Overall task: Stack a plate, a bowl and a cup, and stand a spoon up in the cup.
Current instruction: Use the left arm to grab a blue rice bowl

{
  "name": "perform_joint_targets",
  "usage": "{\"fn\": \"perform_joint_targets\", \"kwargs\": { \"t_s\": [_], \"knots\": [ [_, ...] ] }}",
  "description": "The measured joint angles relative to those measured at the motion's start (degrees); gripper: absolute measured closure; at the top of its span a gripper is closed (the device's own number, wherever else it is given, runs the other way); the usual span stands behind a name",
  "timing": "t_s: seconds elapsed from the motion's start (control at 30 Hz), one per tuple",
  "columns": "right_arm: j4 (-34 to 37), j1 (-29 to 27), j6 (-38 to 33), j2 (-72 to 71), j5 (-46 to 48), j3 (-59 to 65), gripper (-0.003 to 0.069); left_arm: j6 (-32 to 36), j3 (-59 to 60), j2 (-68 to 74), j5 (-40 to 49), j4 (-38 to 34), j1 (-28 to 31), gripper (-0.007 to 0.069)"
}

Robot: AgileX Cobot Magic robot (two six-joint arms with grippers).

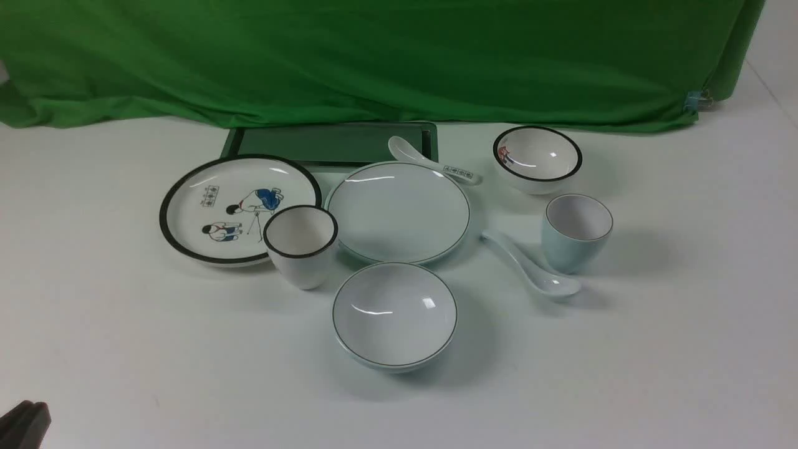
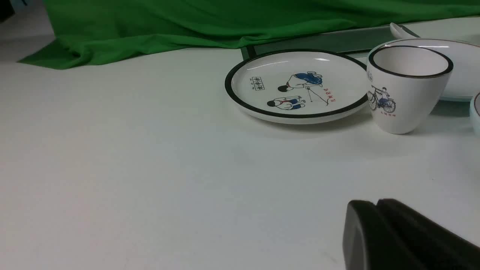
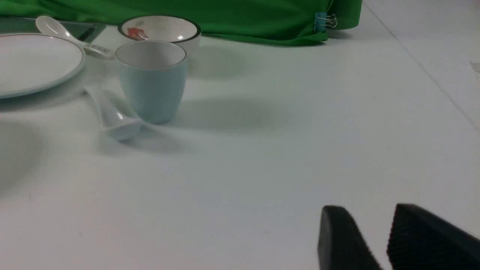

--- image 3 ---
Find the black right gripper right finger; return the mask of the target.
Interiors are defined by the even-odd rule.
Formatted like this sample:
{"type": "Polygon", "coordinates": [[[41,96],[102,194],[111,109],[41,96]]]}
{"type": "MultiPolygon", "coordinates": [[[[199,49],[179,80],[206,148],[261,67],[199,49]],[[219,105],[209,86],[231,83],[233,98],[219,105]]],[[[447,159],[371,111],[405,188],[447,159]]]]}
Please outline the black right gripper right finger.
{"type": "Polygon", "coordinates": [[[415,204],[398,203],[386,253],[394,270],[478,270],[480,241],[415,204]]]}

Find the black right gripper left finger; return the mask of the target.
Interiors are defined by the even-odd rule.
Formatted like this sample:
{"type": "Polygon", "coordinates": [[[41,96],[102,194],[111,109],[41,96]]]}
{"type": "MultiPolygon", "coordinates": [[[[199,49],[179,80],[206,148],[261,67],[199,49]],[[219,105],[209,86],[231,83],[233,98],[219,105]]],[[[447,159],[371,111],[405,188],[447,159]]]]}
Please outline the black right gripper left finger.
{"type": "Polygon", "coordinates": [[[380,270],[354,218],[341,206],[322,207],[318,260],[321,270],[380,270]]]}

